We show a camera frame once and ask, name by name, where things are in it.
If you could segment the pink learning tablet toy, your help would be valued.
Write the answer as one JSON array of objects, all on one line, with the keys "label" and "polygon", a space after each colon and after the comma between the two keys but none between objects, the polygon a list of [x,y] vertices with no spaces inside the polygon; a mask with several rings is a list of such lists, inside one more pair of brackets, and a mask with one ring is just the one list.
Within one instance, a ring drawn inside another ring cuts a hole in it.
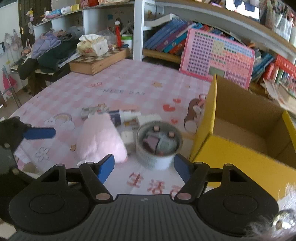
[{"label": "pink learning tablet toy", "polygon": [[226,37],[191,28],[181,57],[180,72],[211,82],[215,75],[248,89],[255,51]]}]

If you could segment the tissue box with cover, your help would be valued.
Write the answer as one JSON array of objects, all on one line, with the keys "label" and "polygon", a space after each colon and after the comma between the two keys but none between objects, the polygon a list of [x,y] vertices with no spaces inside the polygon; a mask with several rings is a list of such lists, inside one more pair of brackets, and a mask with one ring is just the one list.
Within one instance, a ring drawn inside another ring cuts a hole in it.
[{"label": "tissue box with cover", "polygon": [[109,50],[106,37],[101,35],[82,35],[79,41],[77,50],[83,56],[102,56]]}]

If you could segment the pile of clothes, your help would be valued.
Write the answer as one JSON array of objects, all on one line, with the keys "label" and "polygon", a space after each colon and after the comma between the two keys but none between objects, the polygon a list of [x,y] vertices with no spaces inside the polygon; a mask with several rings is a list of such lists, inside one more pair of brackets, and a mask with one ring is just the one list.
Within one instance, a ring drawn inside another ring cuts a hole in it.
[{"label": "pile of clothes", "polygon": [[67,31],[45,32],[32,46],[29,56],[18,65],[18,75],[25,80],[40,69],[44,73],[60,70],[64,65],[78,58],[79,38],[84,35],[81,27],[72,26]]}]

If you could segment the row of blue books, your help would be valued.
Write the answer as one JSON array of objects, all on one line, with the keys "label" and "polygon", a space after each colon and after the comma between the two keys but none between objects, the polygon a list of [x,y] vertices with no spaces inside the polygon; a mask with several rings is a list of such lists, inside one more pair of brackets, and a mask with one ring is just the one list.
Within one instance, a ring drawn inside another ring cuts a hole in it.
[{"label": "row of blue books", "polygon": [[192,24],[195,24],[195,22],[173,19],[152,35],[143,44],[143,48],[161,52],[168,44],[171,44],[177,38],[180,32]]}]

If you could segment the wooden chess box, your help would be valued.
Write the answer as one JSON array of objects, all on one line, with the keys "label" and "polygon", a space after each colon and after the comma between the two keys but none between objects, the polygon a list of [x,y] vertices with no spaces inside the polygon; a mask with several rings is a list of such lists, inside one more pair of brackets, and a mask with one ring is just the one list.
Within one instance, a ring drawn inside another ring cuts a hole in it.
[{"label": "wooden chess box", "polygon": [[108,51],[102,56],[80,56],[69,63],[71,72],[95,75],[109,66],[130,56],[129,48]]}]

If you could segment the white bookshelf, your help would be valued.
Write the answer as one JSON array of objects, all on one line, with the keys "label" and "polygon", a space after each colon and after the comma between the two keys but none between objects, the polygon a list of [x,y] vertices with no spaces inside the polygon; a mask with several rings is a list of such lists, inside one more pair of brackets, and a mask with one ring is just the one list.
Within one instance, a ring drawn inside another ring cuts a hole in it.
[{"label": "white bookshelf", "polygon": [[72,11],[34,26],[38,38],[49,30],[68,30],[71,26],[83,27],[85,34],[97,33],[114,26],[120,18],[126,26],[133,24],[133,58],[142,60],[144,34],[150,30],[146,20],[175,14],[183,20],[193,20],[234,34],[241,40],[250,40],[295,62],[295,47],[281,36],[236,12],[198,1],[129,1],[120,4],[101,4]]}]

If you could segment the smartphone on shelf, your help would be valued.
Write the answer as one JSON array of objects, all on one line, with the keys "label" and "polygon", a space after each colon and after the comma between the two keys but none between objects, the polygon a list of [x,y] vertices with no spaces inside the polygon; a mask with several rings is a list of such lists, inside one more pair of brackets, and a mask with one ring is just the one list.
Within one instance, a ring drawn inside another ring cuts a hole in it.
[{"label": "smartphone on shelf", "polygon": [[258,7],[241,0],[226,0],[225,8],[240,15],[259,21],[260,10]]}]

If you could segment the white charger plug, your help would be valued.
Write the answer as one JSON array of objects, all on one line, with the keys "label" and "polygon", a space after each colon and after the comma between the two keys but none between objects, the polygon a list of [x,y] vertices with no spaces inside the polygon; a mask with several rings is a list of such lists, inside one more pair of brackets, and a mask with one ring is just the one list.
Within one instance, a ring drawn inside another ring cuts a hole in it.
[{"label": "white charger plug", "polygon": [[134,144],[134,133],[133,131],[122,131],[121,139],[125,145]]},{"label": "white charger plug", "polygon": [[162,118],[158,114],[138,115],[136,117],[139,126],[142,126],[151,121],[162,121]]}]

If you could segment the yellow cardboard box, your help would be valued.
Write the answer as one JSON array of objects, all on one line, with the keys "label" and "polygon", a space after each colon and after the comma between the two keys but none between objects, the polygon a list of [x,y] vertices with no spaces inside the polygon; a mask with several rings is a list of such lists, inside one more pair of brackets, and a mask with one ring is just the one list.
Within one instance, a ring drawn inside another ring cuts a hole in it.
[{"label": "yellow cardboard box", "polygon": [[280,106],[215,76],[189,160],[233,164],[280,200],[295,184],[295,127]]}]

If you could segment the stack of papers and books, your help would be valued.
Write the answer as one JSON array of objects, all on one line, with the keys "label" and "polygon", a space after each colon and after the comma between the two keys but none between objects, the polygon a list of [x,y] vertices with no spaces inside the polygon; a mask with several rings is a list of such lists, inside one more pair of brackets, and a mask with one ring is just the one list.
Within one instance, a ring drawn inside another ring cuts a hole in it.
[{"label": "stack of papers and books", "polygon": [[276,100],[281,108],[295,113],[295,95],[292,95],[282,84],[278,85],[265,79],[263,82],[268,95]]}]

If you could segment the pink plush toy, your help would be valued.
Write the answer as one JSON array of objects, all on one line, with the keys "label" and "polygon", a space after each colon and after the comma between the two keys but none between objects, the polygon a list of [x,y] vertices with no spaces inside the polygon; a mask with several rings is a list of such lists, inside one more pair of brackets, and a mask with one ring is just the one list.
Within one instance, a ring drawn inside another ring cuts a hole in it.
[{"label": "pink plush toy", "polygon": [[86,162],[98,163],[112,154],[116,163],[127,160],[125,144],[108,113],[94,114],[84,121],[77,139],[78,166]]}]

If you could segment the small grey toy car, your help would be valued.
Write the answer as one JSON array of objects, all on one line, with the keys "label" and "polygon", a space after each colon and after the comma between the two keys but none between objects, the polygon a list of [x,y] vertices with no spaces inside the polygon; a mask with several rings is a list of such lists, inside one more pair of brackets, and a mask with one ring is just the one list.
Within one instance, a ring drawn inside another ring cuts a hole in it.
[{"label": "small grey toy car", "polygon": [[174,131],[167,131],[158,125],[149,130],[142,141],[143,147],[157,156],[166,156],[174,153],[178,147]]}]

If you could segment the red bottle with figurine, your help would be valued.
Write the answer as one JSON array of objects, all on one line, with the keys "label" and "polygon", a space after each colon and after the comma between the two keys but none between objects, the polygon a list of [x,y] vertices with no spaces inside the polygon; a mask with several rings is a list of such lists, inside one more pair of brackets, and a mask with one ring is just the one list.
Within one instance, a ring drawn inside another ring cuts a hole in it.
[{"label": "red bottle with figurine", "polygon": [[115,22],[115,34],[116,34],[116,40],[117,40],[117,47],[121,48],[122,42],[121,42],[121,34],[120,34],[120,21]]}]

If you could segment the blue white spray bottle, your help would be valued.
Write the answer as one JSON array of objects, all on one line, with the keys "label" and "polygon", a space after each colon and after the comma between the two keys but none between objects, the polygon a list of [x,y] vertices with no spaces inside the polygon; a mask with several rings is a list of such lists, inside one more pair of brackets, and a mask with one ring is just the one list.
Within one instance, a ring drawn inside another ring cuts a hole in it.
[{"label": "blue white spray bottle", "polygon": [[139,111],[131,110],[109,110],[109,108],[90,107],[81,109],[81,118],[86,120],[88,117],[94,114],[108,113],[115,126],[119,126],[124,122],[130,122],[136,120],[141,115]]}]

